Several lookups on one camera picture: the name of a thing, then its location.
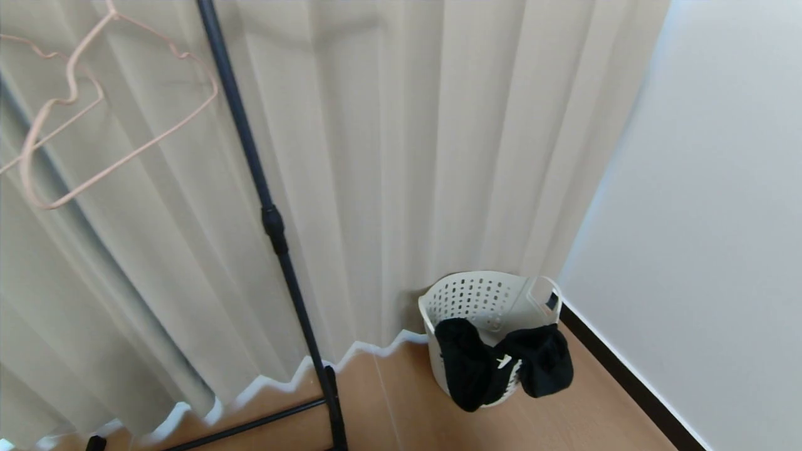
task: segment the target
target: clothes hanger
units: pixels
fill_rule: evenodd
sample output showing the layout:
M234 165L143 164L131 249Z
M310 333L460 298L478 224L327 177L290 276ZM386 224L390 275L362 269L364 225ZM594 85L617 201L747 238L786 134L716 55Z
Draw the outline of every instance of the clothes hanger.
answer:
M67 57L64 54L58 53L57 51L54 51L54 52L51 52L51 53L44 53L42 50L39 49L39 47L36 46L36 44L34 44L33 42L31 42L28 39L20 38L19 36L0 34L0 40L3 40L3 39L5 39L6 41L14 41L14 42L17 42L17 43L24 43L24 44L29 45L30 48L33 49L34 53L36 53L36 55L38 55L40 58L52 59L54 57L59 57L60 59L64 60L64 62L67 61ZM84 114L86 114L86 112L88 112L89 110L94 108L95 105L99 104L106 97L105 93L103 93L103 87L100 86L100 83L92 75L92 73L89 72L89 70L87 70L85 67L81 66L80 64L77 65L77 68L78 68L79 71L81 71L82 74L84 74L92 82L92 84L95 85L95 89L98 92L98 98L95 101L93 101L91 104L88 104L83 110L78 112L75 116L72 116L67 122L65 122L64 124L61 124L58 128L56 128L49 135L43 137L38 143L34 144L34 147L33 147L34 150L36 150L37 148L42 147L47 141L50 140L50 138L55 136L57 133L61 132L69 124L72 124L73 122L75 122L79 117L81 117ZM11 167L16 165L21 159L22 159L22 154L20 153L20 155L16 156L13 160L11 160L9 163L7 163L6 165L4 165L4 166L2 166L0 168L0 175L2 175L8 169L11 169Z
M31 204L36 205L41 209L57 209L58 207L66 204L67 202L72 200L75 196L81 194L85 189L89 188L94 183L96 183L100 179L104 178L105 176L113 172L115 169L118 169L120 166L133 160L135 157L139 156L142 152L144 152L154 144L163 140L165 137L171 135L179 128L185 126L190 120L192 120L192 118L197 116L204 108L206 108L210 103L212 103L212 100L214 100L214 98L217 97L217 93L219 91L219 88L217 86L217 81L214 78L214 74L195 55L189 52L180 53L178 51L178 48L176 47L176 44L167 36L162 35L156 30L153 30L150 26L147 26L142 22L139 22L133 18L121 14L115 7L114 2L112 0L106 0L106 7L108 8L108 12L106 13L106 15L102 19L100 19L100 22L98 22L97 25L95 25L95 27L92 28L91 31L89 31L89 34L86 35L81 40L81 42L72 52L72 55L70 55L70 58L67 60L67 84L70 87L70 96L66 99L58 99L58 98L50 99L42 106L42 108L39 110L38 114L34 118L30 126L30 131L28 132L28 135L25 138L25 143L22 146L22 153L19 159L22 187L25 191L28 201ZM45 202L42 199L40 199L38 194L36 193L36 190L34 188L34 181L31 177L31 165L33 161L33 155L37 149L36 136L39 135L45 120L50 115L52 108L56 104L70 105L73 104L78 99L78 87L75 84L75 67L78 63L78 59L87 49L89 44L100 34L101 31L103 31L103 28L105 28L106 25L111 23L111 21L115 20L124 20L125 22L129 22L133 25L138 26L139 28L149 31L150 33L158 36L159 38L162 38L168 44L168 46L170 47L170 51L176 56L176 58L191 59L192 61L197 63L197 65L200 66L200 68L203 69L203 71L206 73L206 75L209 78L209 81L212 84L212 95L208 99L206 99L202 104L200 104L200 107L198 107L195 111L191 112L189 116L186 116L184 119L179 121L177 124L173 125L167 131L162 132L160 135L154 137L152 140L143 144L141 147L135 149L125 157L118 160L113 165L95 174L89 180L84 181L82 184L78 185L78 187L76 187L69 193L65 194L58 200L52 203ZM53 135L55 135L58 132L61 132L67 125L68 124L63 124L62 126L60 126L57 129L57 132L53 133Z

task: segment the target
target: garment rack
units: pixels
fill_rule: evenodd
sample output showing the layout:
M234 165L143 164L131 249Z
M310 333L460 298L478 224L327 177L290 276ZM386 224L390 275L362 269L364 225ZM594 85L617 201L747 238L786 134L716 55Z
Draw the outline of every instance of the garment rack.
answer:
M254 421L250 421L243 425L235 426L218 433L210 434L206 437L201 437L187 443L173 446L165 449L164 451L185 451L187 449L194 449L198 446L207 445L220 439L231 437L238 433L249 431L250 429L257 428L273 421L278 421L282 418L287 418L296 413L304 412L310 408L315 408L325 405L329 409L329 422L331 428L331 438L334 443L330 450L333 451L347 451L348 444L346 441L345 423L342 418L342 410L340 409L339 395L337 392L337 380L334 374L334 369L330 366L323 366L323 361L320 357L318 350L318 342L314 338L312 332L312 324L309 320L309 315L306 312L306 306L303 302L301 288L298 286L298 278L295 276L295 269L290 259L290 248L287 245L286 236L284 235L284 222L281 214L278 212L276 205L273 203L273 198L270 196L270 191L267 186L267 179L262 170L259 153L257 151L256 142L253 140L253 134L248 124L248 116L245 114L245 106L242 103L239 88L237 87L237 80L234 76L234 70L231 67L231 60L229 53L225 46L225 39L220 22L217 19L217 12L214 8L213 0L197 0L198 9L200 10L200 17L203 20L203 25L206 31L206 37L209 40L209 46L212 48L214 56L214 63L217 66L217 72L220 76L220 81L225 92L225 97L228 100L231 116L234 124L237 126L237 134L242 144L242 150L245 153L245 158L248 161L248 168L253 178L253 184L256 187L261 203L261 223L265 229L265 233L270 238L273 245L273 251L276 253L279 263L282 266L282 273L287 285L287 290L290 292L290 298L295 307L295 313L298 316L298 322L301 324L306 346L309 348L309 353L312 358L315 375L318 377L320 387L323 391L323 396L318 399L305 402L303 404L295 405L286 408L280 412L264 416ZM87 444L87 451L102 451L105 448L106 441L94 436Z

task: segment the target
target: laundry basket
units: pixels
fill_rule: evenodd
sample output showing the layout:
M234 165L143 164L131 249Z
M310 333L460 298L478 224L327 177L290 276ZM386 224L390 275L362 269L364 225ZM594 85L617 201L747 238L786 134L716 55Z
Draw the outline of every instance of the laundry basket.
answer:
M548 286L535 287L537 281L547 282ZM552 293L557 296L557 301L550 307ZM476 327L483 342L495 346L511 331L556 323L561 307L559 286L544 276L526 278L495 271L471 271L440 279L418 299L429 338L431 371L437 384L448 394L445 365L435 337L435 326L440 321L465 318ZM520 360L513 360L510 364L515 366L504 395L482 407L501 404L518 388Z

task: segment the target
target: wooden floor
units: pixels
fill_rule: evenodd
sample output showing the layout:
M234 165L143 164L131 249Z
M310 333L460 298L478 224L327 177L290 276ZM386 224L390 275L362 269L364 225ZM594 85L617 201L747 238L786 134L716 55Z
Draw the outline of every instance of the wooden floor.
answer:
M534 400L518 390L492 408L466 413L434 381L424 345L405 343L387 358L354 357L338 374L349 448L353 450L538 449L628 451L670 450L674 446L566 329L573 357L573 385ZM310 372L295 393L260 392L241 411L210 429L186 416L158 445L142 446L126 431L108 437L109 451L156 451L320 396ZM83 451L68 437L58 451ZM325 407L279 420L198 448L200 451L263 449L321 450L331 447Z

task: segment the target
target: curtain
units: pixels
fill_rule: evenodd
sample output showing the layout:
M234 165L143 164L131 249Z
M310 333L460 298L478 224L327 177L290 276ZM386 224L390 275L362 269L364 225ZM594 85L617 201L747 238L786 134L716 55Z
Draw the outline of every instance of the curtain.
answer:
M218 2L325 359L420 331L445 274L561 268L623 129L667 0ZM212 58L194 2L119 9ZM70 54L102 2L0 2L2 32ZM63 62L2 42L3 161L64 96ZM107 99L49 142L55 198L191 112L211 86L112 23L82 63ZM55 110L51 130L94 99ZM225 99L55 211L0 186L0 433L26 446L177 402L199 415L306 354Z

